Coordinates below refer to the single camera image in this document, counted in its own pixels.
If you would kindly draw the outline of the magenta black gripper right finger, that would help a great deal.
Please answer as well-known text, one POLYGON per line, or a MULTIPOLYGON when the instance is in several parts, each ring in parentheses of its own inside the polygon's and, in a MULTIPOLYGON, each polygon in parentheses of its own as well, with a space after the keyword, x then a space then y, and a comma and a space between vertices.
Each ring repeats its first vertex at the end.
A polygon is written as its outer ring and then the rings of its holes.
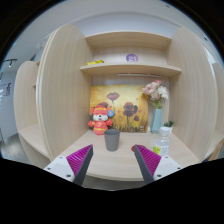
POLYGON ((150 184, 154 181, 154 173, 160 163, 161 157, 147 148, 135 148, 137 159, 144 182, 150 184))

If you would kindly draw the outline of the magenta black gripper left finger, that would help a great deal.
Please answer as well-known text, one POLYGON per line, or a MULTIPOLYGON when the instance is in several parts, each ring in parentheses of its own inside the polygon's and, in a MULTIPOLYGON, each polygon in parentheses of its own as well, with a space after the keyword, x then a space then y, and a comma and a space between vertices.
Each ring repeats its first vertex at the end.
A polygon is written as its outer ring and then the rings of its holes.
POLYGON ((93 145, 85 146, 66 157, 74 173, 73 182, 81 186, 86 176, 87 169, 93 156, 93 145))

